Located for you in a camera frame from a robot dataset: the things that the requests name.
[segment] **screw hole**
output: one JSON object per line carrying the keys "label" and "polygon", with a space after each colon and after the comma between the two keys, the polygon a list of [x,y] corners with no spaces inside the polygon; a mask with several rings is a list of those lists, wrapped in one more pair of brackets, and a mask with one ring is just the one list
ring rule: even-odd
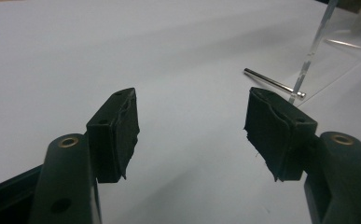
{"label": "screw hole", "polygon": [[339,143],[341,145],[345,145],[345,146],[350,146],[354,143],[354,140],[352,138],[349,138],[344,135],[335,134],[335,135],[331,136],[331,139],[334,142]]}
{"label": "screw hole", "polygon": [[108,122],[107,119],[101,119],[101,120],[99,120],[99,123],[100,123],[100,124],[106,124],[107,122]]}
{"label": "screw hole", "polygon": [[296,121],[299,122],[299,123],[303,123],[303,122],[305,122],[306,120],[305,120],[305,119],[296,119]]}
{"label": "screw hole", "polygon": [[72,200],[68,198],[63,198],[57,200],[55,203],[51,206],[51,213],[53,214],[60,214],[65,212],[69,207],[72,205]]}
{"label": "screw hole", "polygon": [[78,138],[76,137],[68,137],[59,142],[59,147],[72,147],[78,143]]}

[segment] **brass insert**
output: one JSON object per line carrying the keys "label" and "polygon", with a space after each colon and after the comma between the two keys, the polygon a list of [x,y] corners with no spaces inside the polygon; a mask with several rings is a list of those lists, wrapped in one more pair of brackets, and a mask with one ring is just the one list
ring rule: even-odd
{"label": "brass insert", "polygon": [[59,142],[58,147],[72,147],[78,143],[78,138],[76,137],[67,137]]}
{"label": "brass insert", "polygon": [[341,145],[345,145],[345,146],[351,146],[354,144],[354,140],[352,138],[344,136],[344,135],[334,134],[331,136],[331,139],[334,142],[339,143]]}

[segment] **white table surface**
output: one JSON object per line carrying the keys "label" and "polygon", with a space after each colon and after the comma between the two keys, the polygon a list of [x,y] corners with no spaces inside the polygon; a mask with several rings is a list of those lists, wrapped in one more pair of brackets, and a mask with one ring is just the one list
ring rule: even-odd
{"label": "white table surface", "polygon": [[[245,67],[288,82],[326,6],[311,0],[0,2],[0,182],[44,160],[115,91],[135,87],[127,180],[100,185],[104,223],[311,223],[243,130]],[[361,64],[300,106],[361,140]]]}

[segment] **transparent plastic stand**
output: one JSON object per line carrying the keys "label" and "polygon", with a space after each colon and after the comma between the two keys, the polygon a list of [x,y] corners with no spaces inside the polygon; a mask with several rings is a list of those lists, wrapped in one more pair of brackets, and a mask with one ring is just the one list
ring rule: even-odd
{"label": "transparent plastic stand", "polygon": [[[361,5],[346,2],[329,1],[290,103],[301,105],[361,63]],[[300,91],[307,94],[303,102],[296,101]]]}

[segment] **metal rod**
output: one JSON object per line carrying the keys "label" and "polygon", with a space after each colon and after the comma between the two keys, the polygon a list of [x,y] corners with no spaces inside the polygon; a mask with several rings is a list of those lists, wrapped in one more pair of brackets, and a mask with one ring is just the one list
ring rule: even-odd
{"label": "metal rod", "polygon": [[[253,71],[253,70],[250,70],[248,68],[245,68],[244,69],[244,74],[245,75],[248,75],[249,77],[258,77],[259,79],[263,80],[263,81],[266,81],[268,84],[271,84],[272,86],[275,86],[277,88],[279,88],[280,90],[282,91],[285,91],[287,93],[292,93],[293,92],[293,89],[289,88],[288,86],[280,83],[280,82],[277,82],[273,79],[270,79],[268,77],[264,77],[262,76],[261,74]],[[302,91],[299,91],[297,92],[297,98],[300,99],[300,100],[303,100],[306,96],[306,93],[305,92],[302,92]]]}
{"label": "metal rod", "polygon": [[339,40],[326,39],[326,41],[331,42],[331,43],[335,43],[335,44],[344,45],[344,46],[351,47],[351,48],[355,48],[355,49],[361,49],[361,46],[346,43],[346,42],[342,42],[342,41],[339,41]]}

